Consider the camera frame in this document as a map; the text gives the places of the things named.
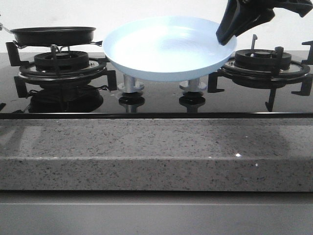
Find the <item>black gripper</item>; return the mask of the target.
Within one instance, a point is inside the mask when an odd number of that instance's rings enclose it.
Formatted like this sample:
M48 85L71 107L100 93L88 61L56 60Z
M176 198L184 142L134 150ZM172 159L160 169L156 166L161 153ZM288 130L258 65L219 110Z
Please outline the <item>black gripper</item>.
M235 36L267 23L273 19L274 8L283 8L300 17L312 9L310 0L229 0L219 28L216 31L218 42L226 45Z

